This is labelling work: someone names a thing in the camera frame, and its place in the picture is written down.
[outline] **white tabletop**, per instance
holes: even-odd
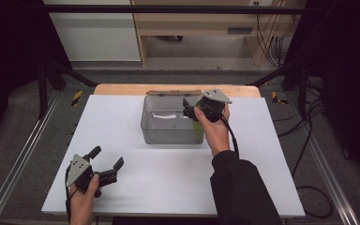
[[[93,170],[111,169],[120,157],[125,165],[118,182],[102,189],[96,215],[215,217],[209,146],[146,144],[141,129],[144,96],[90,96],[71,144],[53,181],[42,212],[64,215],[65,171],[74,154],[95,146]],[[282,218],[303,217],[303,207],[279,145],[264,98],[231,97],[230,126],[240,158],[254,163]]]

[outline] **power outlet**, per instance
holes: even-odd
[[[250,0],[250,7],[271,7],[273,0]]]

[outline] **black long-sleeve shirt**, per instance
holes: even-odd
[[[217,154],[210,178],[220,225],[281,225],[276,207],[251,162],[233,151]]]

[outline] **white wall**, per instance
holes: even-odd
[[[129,5],[128,0],[44,0],[45,4]],[[131,14],[51,13],[70,61],[140,61]]]

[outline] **transparent box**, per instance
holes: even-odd
[[[146,96],[142,109],[142,135],[149,144],[201,144],[200,122],[183,114],[183,98],[194,106],[201,96]]]

